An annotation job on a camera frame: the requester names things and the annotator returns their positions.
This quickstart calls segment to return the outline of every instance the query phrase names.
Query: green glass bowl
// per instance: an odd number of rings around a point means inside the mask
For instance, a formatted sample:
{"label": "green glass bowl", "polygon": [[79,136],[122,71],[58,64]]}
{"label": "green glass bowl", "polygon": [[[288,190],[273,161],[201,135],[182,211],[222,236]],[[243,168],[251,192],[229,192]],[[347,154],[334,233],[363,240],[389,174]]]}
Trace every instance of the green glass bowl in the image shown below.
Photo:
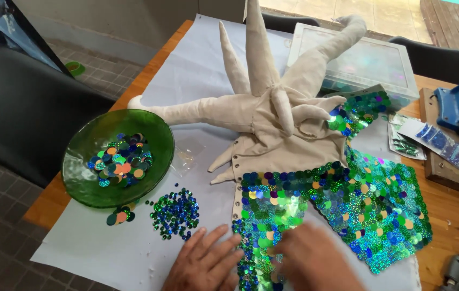
{"label": "green glass bowl", "polygon": [[[136,185],[122,183],[100,187],[98,175],[88,168],[92,156],[117,141],[117,135],[141,133],[148,140],[153,155],[152,166]],[[93,208],[114,208],[142,198],[165,176],[174,156],[174,136],[167,123],[156,114],[138,109],[110,111],[98,116],[81,129],[66,149],[62,162],[62,180],[68,194]]]}

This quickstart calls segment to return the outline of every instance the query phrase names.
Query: clear plastic container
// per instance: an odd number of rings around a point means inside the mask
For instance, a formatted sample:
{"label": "clear plastic container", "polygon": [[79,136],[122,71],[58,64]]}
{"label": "clear plastic container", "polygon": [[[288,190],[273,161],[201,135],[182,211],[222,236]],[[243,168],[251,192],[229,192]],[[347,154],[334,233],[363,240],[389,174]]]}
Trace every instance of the clear plastic container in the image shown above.
{"label": "clear plastic container", "polygon": [[[339,33],[298,23],[287,68],[305,51]],[[419,98],[406,48],[363,37],[356,45],[328,63],[322,87],[339,92],[353,92],[379,83],[389,95],[391,110],[399,111]]]}

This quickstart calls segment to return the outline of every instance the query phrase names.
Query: chair backrest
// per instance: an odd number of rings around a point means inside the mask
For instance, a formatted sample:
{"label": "chair backrest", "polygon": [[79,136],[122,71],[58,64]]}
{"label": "chair backrest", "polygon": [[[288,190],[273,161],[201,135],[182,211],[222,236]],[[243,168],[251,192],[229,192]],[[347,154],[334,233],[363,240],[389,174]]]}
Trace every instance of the chair backrest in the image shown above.
{"label": "chair backrest", "polygon": [[406,47],[414,74],[459,84],[459,50],[435,47],[401,36],[388,42]]}
{"label": "chair backrest", "polygon": [[281,16],[266,12],[262,12],[262,17],[264,18],[265,28],[287,33],[294,33],[296,23],[319,26],[319,22],[317,22],[317,19],[313,17]]}
{"label": "chair backrest", "polygon": [[113,104],[44,63],[0,47],[0,164],[45,187],[73,135]]}

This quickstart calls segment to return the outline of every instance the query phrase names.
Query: wooden board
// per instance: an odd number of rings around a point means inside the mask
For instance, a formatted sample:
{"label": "wooden board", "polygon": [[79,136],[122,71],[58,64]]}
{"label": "wooden board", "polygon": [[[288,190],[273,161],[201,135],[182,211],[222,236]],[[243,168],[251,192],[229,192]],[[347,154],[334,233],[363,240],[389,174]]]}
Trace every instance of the wooden board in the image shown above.
{"label": "wooden board", "polygon": [[[439,115],[438,101],[433,96],[433,90],[420,90],[420,120],[439,127],[455,141],[459,142],[459,136],[450,129],[438,126],[436,120]],[[425,176],[427,179],[441,185],[459,191],[459,169],[440,157],[435,152],[427,150],[427,160],[425,161]]]}
{"label": "wooden board", "polygon": [[433,44],[459,50],[459,4],[421,0],[420,10]]}

